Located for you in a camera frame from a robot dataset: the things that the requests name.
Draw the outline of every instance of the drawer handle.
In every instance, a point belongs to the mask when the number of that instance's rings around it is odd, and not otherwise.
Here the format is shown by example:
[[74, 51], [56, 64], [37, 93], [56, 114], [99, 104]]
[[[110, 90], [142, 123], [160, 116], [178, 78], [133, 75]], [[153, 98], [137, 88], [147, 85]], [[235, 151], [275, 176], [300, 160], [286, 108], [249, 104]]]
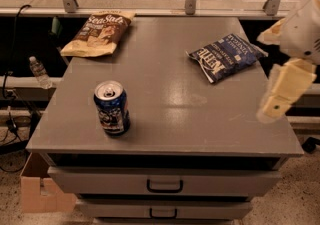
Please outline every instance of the drawer handle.
[[183, 181], [182, 180], [179, 181], [179, 188], [178, 189], [153, 189], [153, 188], [151, 188], [151, 182], [148, 179], [147, 180], [147, 189], [151, 193], [171, 193], [171, 194], [172, 193], [179, 193], [183, 189]]
[[162, 219], [162, 220], [176, 219], [176, 218], [177, 218], [177, 214], [178, 214], [178, 210], [177, 210], [177, 208], [175, 208], [175, 209], [174, 209], [174, 214], [173, 214], [172, 216], [168, 216], [168, 217], [154, 216], [154, 215], [152, 214], [152, 208], [149, 209], [150, 218], [153, 218], [153, 219]]

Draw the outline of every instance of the water bottle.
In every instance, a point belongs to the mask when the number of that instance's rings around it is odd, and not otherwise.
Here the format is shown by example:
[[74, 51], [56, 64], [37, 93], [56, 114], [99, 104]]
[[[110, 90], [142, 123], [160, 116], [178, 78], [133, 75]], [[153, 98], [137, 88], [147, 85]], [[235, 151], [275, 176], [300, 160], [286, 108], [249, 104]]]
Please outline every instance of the water bottle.
[[30, 69], [33, 75], [36, 77], [40, 86], [43, 89], [49, 89], [52, 87], [52, 82], [47, 74], [46, 69], [44, 68], [41, 61], [37, 60], [36, 57], [31, 56], [29, 57], [30, 61]]

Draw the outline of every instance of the cardboard box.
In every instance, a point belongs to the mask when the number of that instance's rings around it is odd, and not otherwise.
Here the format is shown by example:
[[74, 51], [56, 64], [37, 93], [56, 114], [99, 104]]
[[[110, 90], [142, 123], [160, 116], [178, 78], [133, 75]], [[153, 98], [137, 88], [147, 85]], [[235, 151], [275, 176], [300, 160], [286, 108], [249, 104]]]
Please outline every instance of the cardboard box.
[[61, 191], [49, 177], [49, 165], [40, 154], [32, 153], [20, 175], [23, 213], [72, 212], [76, 196]]

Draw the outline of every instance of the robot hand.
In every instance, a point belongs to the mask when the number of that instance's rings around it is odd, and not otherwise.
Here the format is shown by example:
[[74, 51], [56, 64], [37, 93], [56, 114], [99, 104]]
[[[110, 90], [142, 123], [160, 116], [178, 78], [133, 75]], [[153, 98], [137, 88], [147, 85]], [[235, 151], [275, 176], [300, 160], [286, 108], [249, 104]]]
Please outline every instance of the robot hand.
[[270, 72], [257, 112], [261, 122], [270, 123], [283, 116], [316, 79], [314, 72], [320, 64], [320, 0], [302, 0], [257, 40], [280, 45], [283, 53], [294, 57], [283, 67], [275, 65]]

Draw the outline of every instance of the blue aluminum can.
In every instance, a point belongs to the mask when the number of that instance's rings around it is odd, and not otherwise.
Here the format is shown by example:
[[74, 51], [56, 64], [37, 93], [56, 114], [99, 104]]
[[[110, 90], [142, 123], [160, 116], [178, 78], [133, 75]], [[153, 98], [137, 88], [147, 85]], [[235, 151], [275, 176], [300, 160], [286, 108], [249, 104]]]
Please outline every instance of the blue aluminum can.
[[109, 135], [121, 135], [130, 127], [127, 93], [116, 81], [99, 84], [94, 92], [100, 123]]

